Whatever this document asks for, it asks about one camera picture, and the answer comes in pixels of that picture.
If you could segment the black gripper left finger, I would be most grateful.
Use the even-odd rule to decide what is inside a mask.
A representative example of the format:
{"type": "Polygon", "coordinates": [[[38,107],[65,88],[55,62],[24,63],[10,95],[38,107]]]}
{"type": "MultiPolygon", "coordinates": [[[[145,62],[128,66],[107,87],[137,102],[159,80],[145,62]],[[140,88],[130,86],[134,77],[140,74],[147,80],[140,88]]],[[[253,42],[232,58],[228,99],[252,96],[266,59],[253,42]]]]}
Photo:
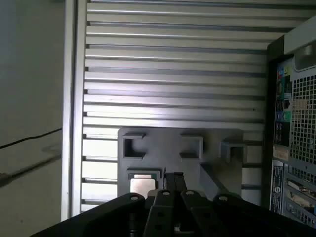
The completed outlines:
{"type": "Polygon", "coordinates": [[[163,189],[143,197],[127,193],[35,234],[37,237],[171,237],[174,235],[174,173],[163,189]]]}

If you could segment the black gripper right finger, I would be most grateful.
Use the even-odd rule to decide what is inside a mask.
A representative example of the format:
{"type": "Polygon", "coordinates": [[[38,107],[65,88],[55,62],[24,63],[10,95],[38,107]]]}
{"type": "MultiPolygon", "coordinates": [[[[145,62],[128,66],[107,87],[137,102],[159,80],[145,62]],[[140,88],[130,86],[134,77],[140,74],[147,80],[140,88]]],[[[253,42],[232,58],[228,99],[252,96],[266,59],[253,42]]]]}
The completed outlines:
{"type": "Polygon", "coordinates": [[[223,193],[208,200],[188,190],[183,173],[175,173],[175,186],[188,217],[185,226],[197,237],[314,237],[315,229],[223,193]]]}

